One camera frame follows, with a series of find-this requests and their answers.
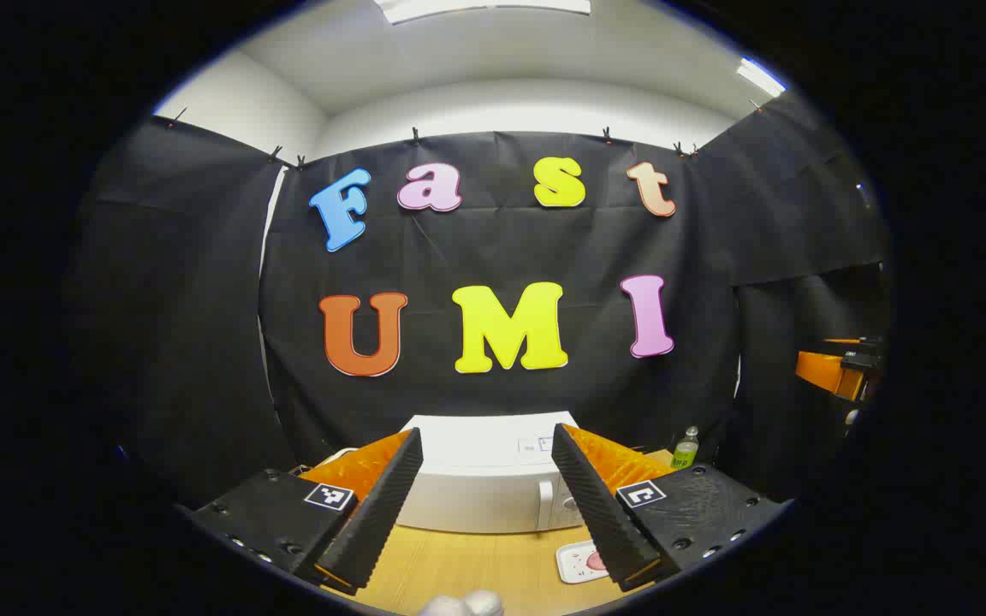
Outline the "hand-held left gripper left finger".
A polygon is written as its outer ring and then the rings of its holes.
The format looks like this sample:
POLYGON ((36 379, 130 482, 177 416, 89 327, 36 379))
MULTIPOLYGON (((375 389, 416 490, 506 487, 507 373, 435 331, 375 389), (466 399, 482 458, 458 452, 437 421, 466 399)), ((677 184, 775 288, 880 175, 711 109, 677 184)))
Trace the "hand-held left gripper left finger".
POLYGON ((366 588, 424 461, 410 428, 309 471, 254 473, 189 512, 247 557, 353 595, 366 588))

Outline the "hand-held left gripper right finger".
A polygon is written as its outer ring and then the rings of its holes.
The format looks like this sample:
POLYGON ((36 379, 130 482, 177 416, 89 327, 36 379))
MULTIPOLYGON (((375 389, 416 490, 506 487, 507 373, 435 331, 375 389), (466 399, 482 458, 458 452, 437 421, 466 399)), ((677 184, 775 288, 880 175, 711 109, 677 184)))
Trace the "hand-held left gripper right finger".
POLYGON ((551 456, 622 591, 692 576, 771 529, 793 504, 713 465, 677 471, 567 423, 553 429, 551 456))

